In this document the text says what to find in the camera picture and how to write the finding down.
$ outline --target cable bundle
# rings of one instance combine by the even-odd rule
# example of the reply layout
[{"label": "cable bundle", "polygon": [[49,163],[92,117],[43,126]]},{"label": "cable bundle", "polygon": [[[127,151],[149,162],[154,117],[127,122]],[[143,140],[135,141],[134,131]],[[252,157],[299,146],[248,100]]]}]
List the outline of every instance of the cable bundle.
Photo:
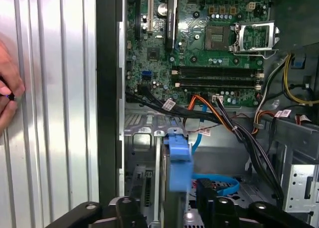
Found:
[{"label": "cable bundle", "polygon": [[[154,95],[146,87],[142,87],[141,92],[148,99],[148,101],[144,101],[143,99],[131,93],[126,93],[126,95],[135,102],[146,105],[152,108],[153,110],[156,110],[166,115],[176,116],[185,119],[203,119],[224,125],[230,132],[232,132],[237,137],[237,140],[239,142],[245,145],[247,152],[250,154],[251,161],[256,172],[263,179],[263,181],[274,191],[278,207],[282,207],[284,193],[280,186],[280,182],[276,175],[276,172],[266,152],[263,150],[259,142],[252,136],[252,134],[246,128],[244,128],[238,122],[233,121],[229,118],[224,106],[218,99],[215,101],[215,103],[217,108],[219,108],[221,114],[218,113],[216,108],[213,107],[213,105],[209,101],[207,101],[199,95],[193,96],[188,109],[175,104],[170,111],[166,111],[162,108],[164,102],[154,97]],[[212,113],[203,111],[193,111],[195,100],[201,101],[210,109]]]}]

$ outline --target sata port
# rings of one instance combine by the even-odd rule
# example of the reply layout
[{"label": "sata port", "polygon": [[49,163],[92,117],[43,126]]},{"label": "sata port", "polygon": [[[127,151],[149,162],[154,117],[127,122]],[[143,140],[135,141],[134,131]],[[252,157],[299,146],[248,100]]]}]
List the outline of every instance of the sata port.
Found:
[{"label": "sata port", "polygon": [[151,71],[142,71],[142,79],[143,80],[150,80],[152,78]]}]

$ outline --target wire label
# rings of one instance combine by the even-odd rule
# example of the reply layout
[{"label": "wire label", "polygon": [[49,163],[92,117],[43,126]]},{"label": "wire label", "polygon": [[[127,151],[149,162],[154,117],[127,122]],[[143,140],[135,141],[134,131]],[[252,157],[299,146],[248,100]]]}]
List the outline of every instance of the wire label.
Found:
[{"label": "wire label", "polygon": [[280,114],[280,117],[289,117],[290,113],[291,113],[291,110],[286,109]]},{"label": "wire label", "polygon": [[174,106],[175,106],[176,102],[174,102],[171,99],[168,99],[164,104],[162,109],[166,110],[166,111],[170,111]]},{"label": "wire label", "polygon": [[281,114],[282,114],[282,111],[278,111],[274,117],[280,117]]},{"label": "wire label", "polygon": [[301,115],[300,118],[299,118],[299,120],[300,120],[301,122],[303,122],[303,121],[311,122],[311,120],[310,120],[306,115]]},{"label": "wire label", "polygon": [[199,129],[200,129],[198,131],[199,134],[210,137],[210,129],[209,128],[205,128],[203,122],[199,123]]}]

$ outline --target finger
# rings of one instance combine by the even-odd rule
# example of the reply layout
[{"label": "finger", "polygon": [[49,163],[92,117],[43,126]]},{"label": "finger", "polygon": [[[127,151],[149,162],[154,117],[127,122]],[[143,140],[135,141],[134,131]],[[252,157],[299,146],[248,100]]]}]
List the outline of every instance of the finger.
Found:
[{"label": "finger", "polygon": [[17,109],[17,103],[14,101],[10,101],[5,109],[3,110],[2,114],[0,115],[0,133],[5,130],[5,128],[10,124],[15,112]]},{"label": "finger", "polygon": [[2,81],[0,81],[0,93],[2,95],[10,95],[12,93],[11,90]]},{"label": "finger", "polygon": [[8,88],[15,96],[20,97],[24,93],[23,81],[20,78],[19,71],[15,65],[13,65],[11,62],[0,64],[0,75],[3,77],[8,85]]},{"label": "finger", "polygon": [[2,96],[0,97],[0,113],[4,110],[4,108],[7,106],[9,103],[9,98]]}]

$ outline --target ram slot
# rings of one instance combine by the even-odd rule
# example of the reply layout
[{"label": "ram slot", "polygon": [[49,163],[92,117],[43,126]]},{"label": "ram slot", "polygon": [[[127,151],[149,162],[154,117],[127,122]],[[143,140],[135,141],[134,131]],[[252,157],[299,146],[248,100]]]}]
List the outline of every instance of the ram slot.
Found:
[{"label": "ram slot", "polygon": [[168,0],[167,23],[166,23],[166,49],[171,52],[175,43],[175,24],[177,13],[177,0]]},{"label": "ram slot", "polygon": [[203,87],[203,88],[246,88],[254,89],[256,81],[254,80],[230,80],[230,79],[198,79],[198,78],[178,78],[174,79],[175,87]]},{"label": "ram slot", "polygon": [[141,0],[135,3],[135,40],[141,38]]},{"label": "ram slot", "polygon": [[257,71],[247,68],[225,68],[225,67],[180,67],[174,66],[172,74],[186,77],[255,77]]},{"label": "ram slot", "polygon": [[153,31],[154,0],[148,0],[148,32]]}]

